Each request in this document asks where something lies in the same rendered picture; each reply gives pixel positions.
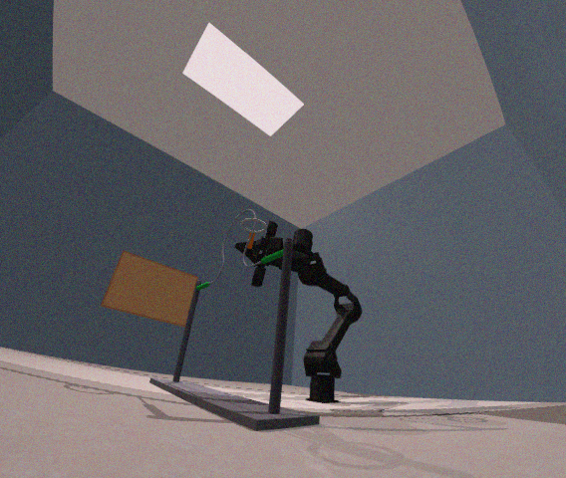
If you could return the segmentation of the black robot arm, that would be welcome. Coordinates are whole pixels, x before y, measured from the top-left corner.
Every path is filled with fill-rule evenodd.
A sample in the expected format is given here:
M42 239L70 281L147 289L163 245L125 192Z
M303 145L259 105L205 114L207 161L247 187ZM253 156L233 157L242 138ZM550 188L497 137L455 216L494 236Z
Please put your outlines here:
M362 313L359 300L350 291L348 285L333 279L327 274L323 260L318 252L311 251L312 232L298 229L294 233L291 271L297 272L303 285L321 287L335 297L334 308L338 318L325 338L312 342L304 354L306 376L311 376L309 401L322 403L339 402L334 399L335 378L340 378L342 370L337 363L336 349L346 334L350 324L357 321ZM316 261L315 264L310 263ZM347 297L350 302L339 304L339 297ZM328 374L317 374L329 373Z

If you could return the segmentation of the orange handle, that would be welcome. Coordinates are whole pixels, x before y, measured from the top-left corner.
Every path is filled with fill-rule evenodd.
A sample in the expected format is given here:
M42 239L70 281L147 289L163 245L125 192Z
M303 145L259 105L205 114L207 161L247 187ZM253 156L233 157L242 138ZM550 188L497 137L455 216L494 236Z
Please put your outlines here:
M255 218L247 218L247 219L244 219L243 221L241 221L241 227L242 227L244 230L250 232L250 233L249 233L249 238L250 238L250 236L251 236L252 230L249 230L249 229L245 228L245 226L243 225L243 223L246 222L246 221L256 221L256 222L259 222L259 223L263 224L263 226L264 226L264 229L263 229L263 230L261 230L261 231L254 231L253 236L252 236L252 238L251 238L251 240L250 240L250 242L249 242L249 244L248 244L248 246L247 246L248 249L252 249L252 245L253 245L255 233L262 233L262 232L266 231L267 226L266 226L266 224L265 224L263 221L261 221L261 220L259 220L259 219L255 219ZM248 238L248 240L249 240L249 238Z

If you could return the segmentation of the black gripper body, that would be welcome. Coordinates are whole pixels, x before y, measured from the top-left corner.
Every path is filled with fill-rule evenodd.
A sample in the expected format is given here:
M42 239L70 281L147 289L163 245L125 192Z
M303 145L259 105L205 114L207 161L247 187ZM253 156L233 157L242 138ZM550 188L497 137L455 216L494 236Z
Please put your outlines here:
M256 263L260 262L261 259L264 258L265 256L269 256L267 251L266 251L267 247L269 245L269 242L270 242L269 239L270 239L270 237L275 237L277 227L278 227L278 225L275 222L269 221L266 236L265 236L265 238L262 239L262 243L261 243L261 247L260 247L260 250L262 250L262 254L258 254ZM251 286L257 287L257 288L262 286L265 271L266 271L266 269L264 267L269 266L269 265L271 265L271 264L260 263L260 264L256 265L257 268L255 268ZM279 269L282 270L282 265L271 265L271 266L279 267Z

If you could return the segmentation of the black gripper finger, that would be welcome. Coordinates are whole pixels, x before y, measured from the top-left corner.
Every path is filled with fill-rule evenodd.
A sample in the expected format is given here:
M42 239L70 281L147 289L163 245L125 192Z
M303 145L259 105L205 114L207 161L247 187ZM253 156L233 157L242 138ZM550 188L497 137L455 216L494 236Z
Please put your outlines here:
M263 236L261 236L261 239L259 239L257 241L253 241L252 250L259 250L259 252L260 252L262 239L263 239ZM236 243L235 245L245 247L246 244L247 244L247 242L241 242L241 243Z
M235 248L236 248L238 251L240 251L242 254L243 254L244 249L245 249L245 247L238 246L238 245L235 245ZM252 250L252 249L248 249L248 248L247 248L246 251L245 251L245 256L246 256L249 260L251 260L254 264L256 263L258 254L259 254L259 250Z

